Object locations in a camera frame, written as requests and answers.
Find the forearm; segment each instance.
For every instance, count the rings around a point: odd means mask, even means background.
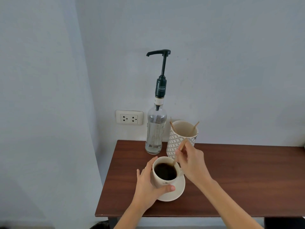
[[[202,180],[197,187],[207,197],[230,229],[262,229],[221,187],[212,180]]]
[[[143,214],[142,209],[131,204],[115,226],[115,229],[135,229]]]

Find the wooden table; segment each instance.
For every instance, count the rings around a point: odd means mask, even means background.
[[[166,145],[158,156],[166,156]],[[195,144],[220,186],[251,216],[305,216],[303,147]],[[117,222],[132,201],[142,170],[154,157],[144,141],[118,140],[95,216]],[[207,198],[187,178],[181,197],[156,201],[146,217],[219,217]]]

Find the wall socket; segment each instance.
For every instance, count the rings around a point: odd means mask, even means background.
[[[127,125],[143,124],[143,112],[141,111],[116,110],[115,115],[116,115],[116,122],[118,124],[127,124]]]

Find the white ceramic cup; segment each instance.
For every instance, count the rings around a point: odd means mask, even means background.
[[[187,121],[175,121],[173,122],[176,132],[174,132],[173,127],[170,126],[170,136],[168,139],[166,154],[175,159],[175,151],[178,149],[180,143],[187,138],[192,146],[195,145],[195,141],[198,135],[197,127],[193,130],[194,125],[188,123]]]
[[[152,172],[153,172],[153,177],[154,177],[154,184],[157,188],[160,188],[162,186],[165,185],[174,185],[174,182],[178,179],[178,177],[183,175],[183,171],[180,168],[180,166],[178,165],[178,163],[176,162],[176,164],[174,165],[176,172],[177,172],[177,177],[173,180],[163,180],[161,178],[159,178],[156,173],[155,173],[155,167],[156,165],[160,164],[160,163],[167,163],[172,165],[173,164],[173,158],[169,158],[169,157],[159,157],[157,158],[157,160],[155,160],[155,162],[152,165]]]

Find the black coffee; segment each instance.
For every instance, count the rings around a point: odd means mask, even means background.
[[[156,175],[166,181],[173,180],[177,177],[177,171],[175,167],[167,163],[159,163],[155,166]]]

